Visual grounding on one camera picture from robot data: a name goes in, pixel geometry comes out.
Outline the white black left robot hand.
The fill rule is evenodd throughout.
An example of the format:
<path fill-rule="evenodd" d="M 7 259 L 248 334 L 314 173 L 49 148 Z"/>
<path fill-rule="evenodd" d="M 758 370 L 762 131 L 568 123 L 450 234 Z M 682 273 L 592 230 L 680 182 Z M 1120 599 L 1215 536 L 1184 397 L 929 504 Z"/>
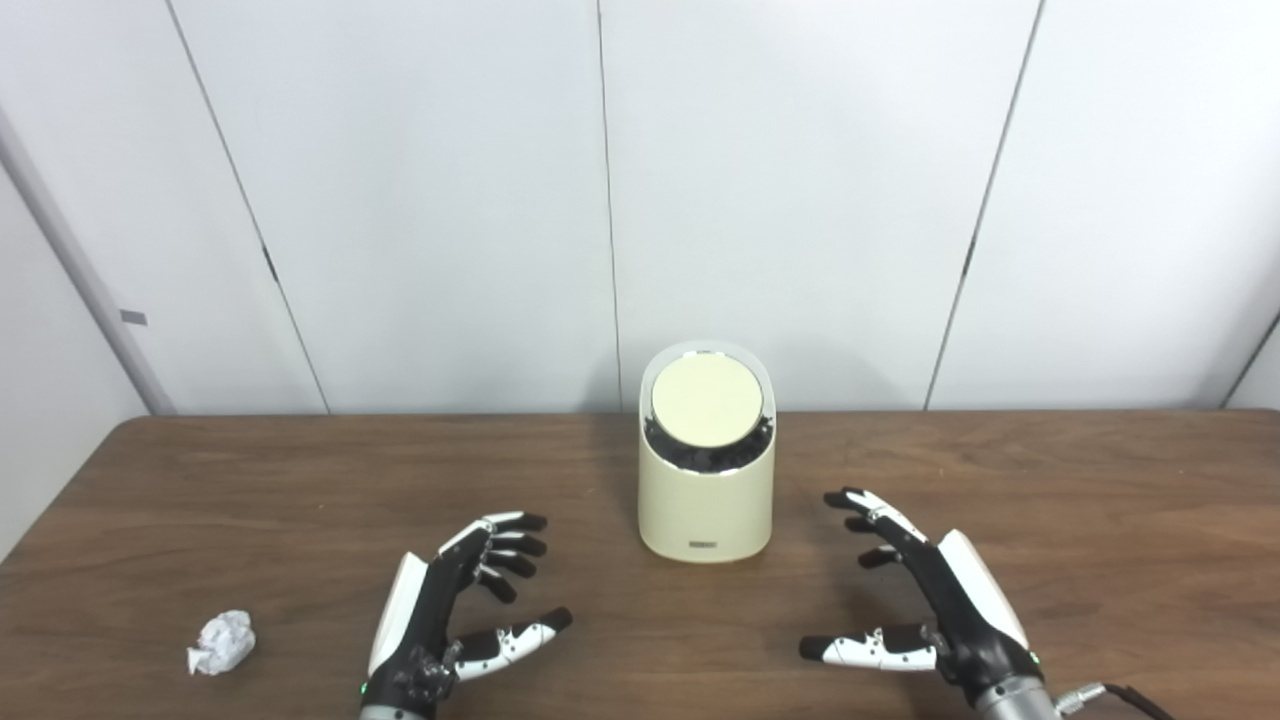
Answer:
<path fill-rule="evenodd" d="M 544 516 L 495 512 L 451 537 L 425 560 L 407 552 L 375 632 L 367 678 L 361 691 L 361 719 L 434 719 L 466 682 L 504 670 L 553 642 L 573 621 L 567 607 L 526 623 L 466 635 L 449 630 L 454 605 L 472 585 L 502 603 L 517 592 L 508 575 L 531 578 L 535 557 L 547 552 L 539 532 Z"/>

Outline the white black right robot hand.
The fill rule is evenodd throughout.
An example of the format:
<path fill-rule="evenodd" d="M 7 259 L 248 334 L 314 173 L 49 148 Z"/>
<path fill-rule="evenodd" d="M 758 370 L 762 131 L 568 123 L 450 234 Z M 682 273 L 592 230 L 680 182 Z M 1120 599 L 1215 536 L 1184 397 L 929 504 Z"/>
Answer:
<path fill-rule="evenodd" d="M 854 635 L 805 635 L 805 660 L 886 673 L 937 671 L 959 688 L 975 711 L 1024 691 L 1052 708 L 1044 674 L 1018 615 L 973 543 L 951 530 L 933 542 L 899 509 L 868 489 L 827 492 L 824 502 L 849 511 L 845 527 L 876 534 L 881 543 L 860 555 L 861 568 L 899 564 L 908 569 L 934 625 L 878 626 Z"/>

